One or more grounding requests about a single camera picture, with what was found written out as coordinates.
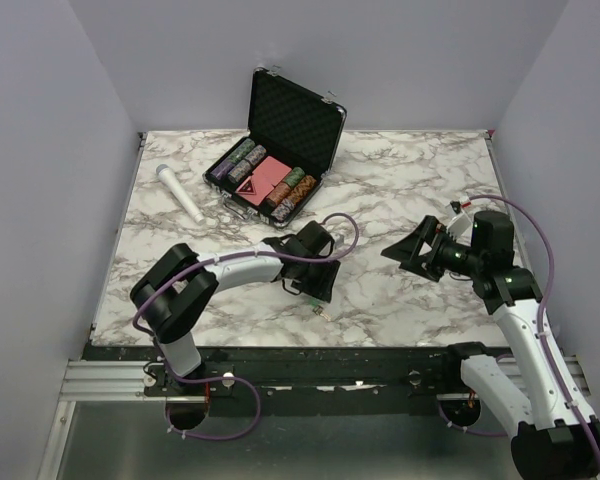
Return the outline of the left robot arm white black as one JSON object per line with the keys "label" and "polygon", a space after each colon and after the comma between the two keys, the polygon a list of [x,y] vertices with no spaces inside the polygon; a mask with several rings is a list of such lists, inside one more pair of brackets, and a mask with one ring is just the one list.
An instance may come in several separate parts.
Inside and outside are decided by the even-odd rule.
{"label": "left robot arm white black", "polygon": [[340,268],[327,259],[334,237],[315,221],[298,233],[269,237],[252,249],[199,254],[187,244],[171,247],[132,287],[130,299],[148,324],[170,368],[167,382],[181,395],[202,380],[202,357],[192,329],[212,297],[251,283],[290,283],[294,293],[329,302]]}

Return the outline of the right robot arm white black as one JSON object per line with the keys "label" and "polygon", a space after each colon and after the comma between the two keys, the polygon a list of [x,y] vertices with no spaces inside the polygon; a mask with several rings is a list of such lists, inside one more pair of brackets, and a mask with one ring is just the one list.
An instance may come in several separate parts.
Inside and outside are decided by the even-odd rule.
{"label": "right robot arm white black", "polygon": [[514,263],[514,226],[498,211],[477,212],[471,242],[427,215],[382,256],[437,282],[447,273],[469,278],[504,334],[525,387],[519,389],[480,343],[450,346],[440,367],[449,390],[469,387],[506,432],[524,479],[600,479],[600,420],[557,346],[533,274]]}

